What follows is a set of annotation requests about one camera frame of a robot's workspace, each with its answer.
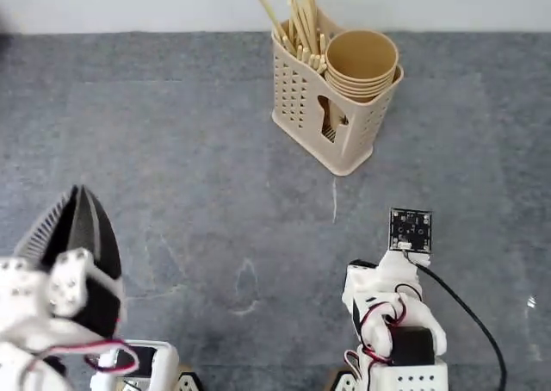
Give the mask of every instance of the beige plastic holder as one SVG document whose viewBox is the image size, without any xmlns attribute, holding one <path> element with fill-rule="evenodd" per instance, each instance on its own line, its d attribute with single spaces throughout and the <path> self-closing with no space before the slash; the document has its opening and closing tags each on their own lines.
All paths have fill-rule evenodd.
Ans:
<svg viewBox="0 0 551 391">
<path fill-rule="evenodd" d="M 318 11 L 318 26 L 327 40 L 343 32 Z M 396 66 L 392 83 L 368 102 L 357 102 L 332 88 L 321 75 L 291 55 L 272 34 L 274 43 L 274 122 L 327 169 L 347 176 L 367 160 L 399 82 Z"/>
</svg>

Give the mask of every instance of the red wire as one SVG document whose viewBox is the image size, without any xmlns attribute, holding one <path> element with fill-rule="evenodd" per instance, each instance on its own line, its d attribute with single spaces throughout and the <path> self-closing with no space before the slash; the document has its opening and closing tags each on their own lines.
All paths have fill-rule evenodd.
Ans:
<svg viewBox="0 0 551 391">
<path fill-rule="evenodd" d="M 402 313 L 400 314 L 400 316 L 398 316 L 396 314 L 396 309 L 394 309 L 393 307 L 393 310 L 394 310 L 394 319 L 391 320 L 388 325 L 390 326 L 398 326 L 399 324 L 401 324 L 403 321 L 404 321 L 404 318 L 406 317 L 407 315 L 407 308 L 406 308 L 406 305 L 405 303 L 402 301 L 402 298 L 398 298 L 398 302 L 402 305 Z M 367 356 L 371 357 L 371 359 L 373 359 L 373 361 L 377 362 L 377 363 L 384 363 L 384 364 L 389 364 L 391 361 L 389 358 L 385 358 L 385 357 L 379 357 L 377 354 L 375 354 L 375 352 L 373 351 L 371 345 L 369 344 L 366 344 L 363 342 L 363 336 L 362 336 L 362 327 L 363 325 L 367 322 L 368 320 L 368 317 L 369 315 L 378 307 L 382 306 L 382 305 L 385 305 L 385 304 L 389 304 L 390 302 L 379 302 L 375 305 L 373 305 L 372 307 L 369 308 L 369 310 L 367 311 L 367 313 L 363 316 L 362 318 L 362 322 L 360 322 L 360 340 L 362 341 L 362 352 L 364 354 L 366 354 Z"/>
</svg>

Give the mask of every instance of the gray carpet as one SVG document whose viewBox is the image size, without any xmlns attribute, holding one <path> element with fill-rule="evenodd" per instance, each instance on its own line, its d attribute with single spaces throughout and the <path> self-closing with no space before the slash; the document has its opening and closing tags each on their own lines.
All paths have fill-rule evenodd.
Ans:
<svg viewBox="0 0 551 391">
<path fill-rule="evenodd" d="M 267 34 L 15 38 L 0 251 L 87 183 L 121 245 L 127 338 L 170 341 L 207 390 L 321 390 L 354 344 L 346 264 L 378 260 L 390 207 L 429 208 L 432 269 L 495 334 L 508 389 L 551 389 L 551 35 L 393 37 L 406 80 L 374 156 L 337 179 L 270 119 Z M 495 389 L 476 325 L 423 284 L 453 389 Z"/>
</svg>

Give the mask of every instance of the white robotic arm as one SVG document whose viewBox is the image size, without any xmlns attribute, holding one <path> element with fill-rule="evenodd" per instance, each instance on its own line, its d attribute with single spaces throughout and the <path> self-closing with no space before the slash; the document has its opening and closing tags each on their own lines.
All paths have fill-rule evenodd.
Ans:
<svg viewBox="0 0 551 391">
<path fill-rule="evenodd" d="M 0 383 L 7 391 L 72 390 L 57 356 L 125 349 L 121 265 L 107 215 L 85 187 L 48 209 L 12 258 L 0 259 Z M 96 369 L 88 357 L 85 359 Z"/>
<path fill-rule="evenodd" d="M 430 264 L 430 212 L 391 211 L 389 248 L 378 265 L 346 271 L 343 303 L 359 345 L 344 353 L 349 371 L 334 391 L 448 391 L 446 334 L 423 302 L 417 264 Z"/>
</svg>

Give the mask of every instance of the wire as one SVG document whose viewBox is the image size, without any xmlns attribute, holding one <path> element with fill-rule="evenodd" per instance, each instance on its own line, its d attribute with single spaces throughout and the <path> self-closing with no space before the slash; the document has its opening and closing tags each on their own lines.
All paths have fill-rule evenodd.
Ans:
<svg viewBox="0 0 551 391">
<path fill-rule="evenodd" d="M 356 381 L 360 381 L 362 379 L 362 373 L 358 370 L 358 368 L 348 359 L 348 356 L 351 355 L 353 358 L 355 358 L 356 362 L 358 363 L 358 366 L 360 364 L 360 357 L 358 354 L 356 354 L 352 350 L 347 350 L 344 352 L 344 361 L 346 364 L 350 367 L 350 370 L 352 371 L 352 375 L 356 378 Z"/>
<path fill-rule="evenodd" d="M 368 365 L 368 387 L 366 388 L 366 391 L 369 391 L 371 389 L 371 369 L 375 365 L 375 360 L 371 361 Z"/>
<path fill-rule="evenodd" d="M 399 283 L 399 284 L 397 284 L 397 285 L 394 287 L 394 292 L 395 292 L 396 294 L 399 293 L 398 289 L 399 289 L 401 286 L 405 286 L 405 287 L 411 289 L 413 292 L 415 292 L 415 295 L 418 296 L 419 300 L 420 300 L 420 301 L 423 301 L 423 296 L 421 295 L 421 293 L 420 293 L 418 290 L 416 290 L 416 289 L 415 289 L 412 285 L 410 285 L 409 283 Z"/>
<path fill-rule="evenodd" d="M 438 276 L 436 273 L 434 273 L 432 270 L 426 268 L 422 264 L 415 264 L 411 261 L 409 256 L 406 252 L 405 256 L 406 259 L 417 266 L 421 271 L 423 271 L 425 274 L 430 276 L 432 279 L 434 279 L 440 286 L 444 288 L 446 292 L 449 293 L 449 295 L 454 298 L 454 300 L 463 308 L 463 310 L 473 319 L 473 321 L 476 323 L 476 325 L 479 326 L 480 330 L 486 335 L 486 338 L 488 338 L 488 341 L 490 341 L 490 344 L 492 345 L 493 350 L 496 353 L 496 357 L 498 358 L 499 363 L 499 370 L 501 371 L 501 376 L 499 378 L 499 386 L 498 391 L 505 391 L 505 386 L 507 385 L 507 366 L 505 365 L 505 359 L 503 358 L 503 354 L 501 353 L 501 350 L 499 349 L 499 345 L 494 339 L 492 333 L 486 328 L 484 323 L 479 319 L 478 316 L 476 316 L 476 313 L 473 312 L 473 310 L 463 301 L 462 298 L 460 298 L 456 292 L 445 282 L 442 280 L 440 276 Z"/>
<path fill-rule="evenodd" d="M 130 381 L 123 380 L 122 382 L 127 384 L 129 387 L 134 388 L 136 391 L 141 391 L 140 387 L 138 387 L 137 385 L 132 384 Z"/>
<path fill-rule="evenodd" d="M 132 350 L 130 345 L 120 339 L 108 339 L 103 341 L 91 342 L 88 344 L 69 344 L 69 345 L 53 345 L 45 350 L 39 352 L 34 356 L 33 359 L 25 366 L 19 376 L 19 387 L 20 390 L 23 390 L 25 385 L 25 379 L 30 371 L 34 369 L 34 366 L 39 362 L 44 360 L 44 358 L 50 357 L 51 355 L 58 354 L 86 354 L 86 353 L 97 353 L 101 354 L 106 351 L 112 350 L 114 347 L 123 349 L 127 354 L 132 357 L 133 361 L 124 367 L 101 367 L 99 364 L 92 362 L 90 355 L 84 356 L 84 361 L 93 369 L 99 372 L 107 372 L 110 374 L 125 375 L 131 372 L 134 372 L 139 367 L 139 359 L 136 353 Z"/>
</svg>

